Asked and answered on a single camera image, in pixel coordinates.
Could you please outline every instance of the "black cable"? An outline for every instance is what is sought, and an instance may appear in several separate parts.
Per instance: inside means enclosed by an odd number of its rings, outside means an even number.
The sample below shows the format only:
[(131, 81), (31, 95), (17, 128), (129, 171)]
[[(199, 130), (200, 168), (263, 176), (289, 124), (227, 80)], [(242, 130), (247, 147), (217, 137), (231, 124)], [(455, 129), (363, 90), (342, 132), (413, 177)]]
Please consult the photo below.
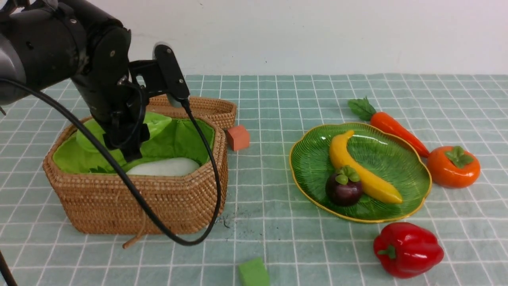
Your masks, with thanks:
[(2, 277), (4, 278), (7, 286), (18, 286), (16, 280), (14, 280), (14, 277), (12, 276), (11, 271), (9, 270), (9, 266), (7, 265), (7, 262), (5, 261), (5, 258), (2, 255), (1, 251), (0, 251), (0, 272), (2, 273)]
[[(113, 156), (111, 156), (111, 154), (108, 152), (108, 150), (95, 138), (95, 136), (68, 109), (66, 109), (58, 101), (54, 100), (47, 94), (40, 92), (40, 91), (33, 90), (30, 87), (27, 87), (25, 84), (23, 84), (19, 81), (8, 79), (8, 78), (0, 78), (0, 82), (8, 83), (10, 85), (13, 85), (17, 88), (20, 88), (20, 89), (26, 91), (27, 93), (34, 95), (35, 97), (37, 97), (40, 100), (47, 103), (49, 106), (55, 108), (66, 119), (68, 119), (74, 126), (76, 126), (76, 128), (79, 131), (81, 131), (83, 133), (83, 135), (85, 135), (85, 137), (88, 140), (90, 140), (90, 142), (92, 142), (92, 144), (97, 148), (99, 153), (101, 153), (104, 156), (104, 158), (108, 161), (108, 163), (117, 172), (117, 174), (123, 180), (123, 182), (129, 189), (131, 194), (134, 196), (134, 198), (136, 199), (138, 204), (141, 206), (141, 208), (145, 211), (145, 213), (148, 215), (148, 217), (171, 240), (173, 240), (176, 243), (183, 245), (183, 246), (193, 246), (193, 245), (197, 245), (197, 244), (200, 244), (201, 242), (203, 242), (206, 239), (206, 237), (210, 234), (210, 232), (212, 231), (213, 225), (215, 224), (215, 221), (217, 220), (217, 216), (218, 216), (218, 213), (220, 210), (220, 202), (221, 202), (220, 177), (219, 177), (217, 165), (215, 163), (215, 159), (213, 158), (213, 152), (210, 148), (210, 145), (208, 144), (208, 141), (206, 140), (205, 135), (203, 134), (203, 131), (198, 126), (198, 123), (196, 122), (196, 119), (194, 118), (194, 116), (192, 114), (190, 103), (189, 103), (188, 99), (181, 101), (181, 104), (182, 104), (183, 108), (185, 109), (185, 111), (187, 112), (187, 115), (189, 116), (190, 120), (194, 124), (194, 127), (198, 131), (198, 133), (201, 137), (201, 140), (203, 141), (203, 144), (205, 145), (206, 151), (208, 152), (210, 161), (212, 163), (213, 171), (215, 173), (215, 181), (217, 183), (217, 203), (215, 205), (215, 210), (213, 212), (213, 216), (210, 221), (210, 224), (206, 228), (204, 234), (201, 237), (199, 237), (193, 241), (187, 241), (187, 240), (184, 240), (184, 239), (176, 236), (174, 233), (171, 232), (171, 230), (169, 230), (161, 222), (161, 220), (157, 217), (157, 215), (154, 214), (154, 212), (152, 211), (150, 206), (147, 204), (147, 202), (145, 201), (143, 196), (141, 196), (139, 191), (136, 189), (136, 187), (134, 186), (132, 181), (129, 179), (127, 174), (123, 171), (123, 169), (120, 167), (120, 165), (115, 161)], [(4, 277), (5, 281), (7, 282), (7, 286), (16, 286), (16, 283), (14, 280), (11, 280), (12, 284), (8, 283), (9, 282), (8, 279), (9, 279), (9, 277), (12, 277), (12, 274), (11, 274), (7, 264), (5, 264), (5, 265), (0, 264), (0, 270), (2, 271), (2, 276)]]

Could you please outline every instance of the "orange foam block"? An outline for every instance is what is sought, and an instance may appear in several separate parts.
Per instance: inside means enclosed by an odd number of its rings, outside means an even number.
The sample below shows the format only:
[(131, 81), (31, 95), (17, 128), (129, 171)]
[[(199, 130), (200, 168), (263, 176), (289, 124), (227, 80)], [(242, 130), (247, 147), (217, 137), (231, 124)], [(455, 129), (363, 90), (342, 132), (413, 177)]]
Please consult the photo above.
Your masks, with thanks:
[(233, 151), (248, 148), (250, 145), (250, 134), (243, 125), (237, 125), (228, 129), (226, 137)]

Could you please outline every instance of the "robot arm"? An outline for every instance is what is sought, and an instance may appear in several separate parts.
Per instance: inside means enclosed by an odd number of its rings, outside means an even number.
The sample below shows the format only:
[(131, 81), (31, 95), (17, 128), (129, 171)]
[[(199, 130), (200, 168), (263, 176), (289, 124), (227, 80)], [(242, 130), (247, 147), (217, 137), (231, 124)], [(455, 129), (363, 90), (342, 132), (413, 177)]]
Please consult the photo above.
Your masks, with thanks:
[[(150, 137), (143, 124), (149, 98), (166, 94), (175, 105), (189, 97), (168, 45), (156, 44), (152, 60), (130, 62), (130, 44), (130, 30), (86, 0), (8, 0), (0, 11), (0, 77), (35, 90), (70, 79), (104, 130), (106, 147), (120, 149), (127, 162), (141, 158)], [(0, 107), (28, 95), (0, 83)]]

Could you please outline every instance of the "toy carrot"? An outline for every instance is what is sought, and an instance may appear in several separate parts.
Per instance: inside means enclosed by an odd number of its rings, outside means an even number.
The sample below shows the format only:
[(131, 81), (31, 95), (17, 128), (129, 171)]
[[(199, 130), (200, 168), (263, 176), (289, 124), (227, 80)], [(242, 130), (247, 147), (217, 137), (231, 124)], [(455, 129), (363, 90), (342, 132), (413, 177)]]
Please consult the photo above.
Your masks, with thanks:
[(382, 111), (377, 112), (374, 107), (370, 105), (367, 97), (361, 99), (350, 99), (347, 102), (347, 105), (361, 120), (370, 121), (370, 125), (376, 127), (382, 132), (402, 138), (408, 142), (421, 157), (429, 157), (429, 150), (418, 138), (416, 138), (416, 136), (405, 129), (388, 113)]

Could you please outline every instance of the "green foam block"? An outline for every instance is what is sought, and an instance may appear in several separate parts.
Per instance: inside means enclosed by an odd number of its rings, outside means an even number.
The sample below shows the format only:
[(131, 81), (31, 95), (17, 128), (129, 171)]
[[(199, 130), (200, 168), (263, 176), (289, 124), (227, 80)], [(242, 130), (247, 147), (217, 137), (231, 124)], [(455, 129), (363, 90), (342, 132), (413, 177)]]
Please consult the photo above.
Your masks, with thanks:
[(261, 257), (238, 266), (243, 286), (270, 286), (270, 277)]

